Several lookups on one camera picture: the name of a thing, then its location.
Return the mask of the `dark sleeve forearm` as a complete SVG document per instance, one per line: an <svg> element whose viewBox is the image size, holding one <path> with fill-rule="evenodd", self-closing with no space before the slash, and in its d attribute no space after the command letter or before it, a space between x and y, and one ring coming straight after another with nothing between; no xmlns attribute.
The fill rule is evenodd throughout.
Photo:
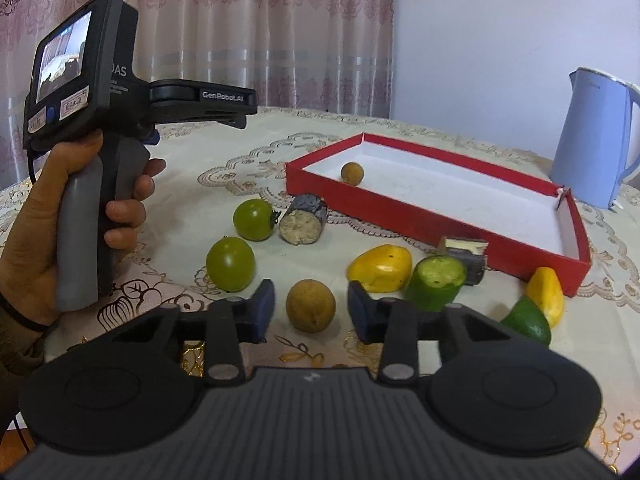
<svg viewBox="0 0 640 480"><path fill-rule="evenodd" d="M1 297L1 435L18 413L18 395L26 378L44 361L44 338L52 326L36 323Z"/></svg>

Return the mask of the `person's left hand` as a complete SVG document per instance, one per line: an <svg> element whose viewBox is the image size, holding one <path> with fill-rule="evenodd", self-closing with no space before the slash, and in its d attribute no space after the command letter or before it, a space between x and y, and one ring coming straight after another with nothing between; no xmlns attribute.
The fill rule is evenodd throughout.
<svg viewBox="0 0 640 480"><path fill-rule="evenodd" d="M58 208L68 178L96 158L102 143L97 131L79 142L58 144L9 232L1 256L1 295L30 322L49 327L58 318L54 306ZM146 219L142 202L154 193L154 177L165 168L163 159L150 159L134 185L134 197L106 205L107 218L116 223L104 235L109 248L130 252L136 247L137 228Z"/></svg>

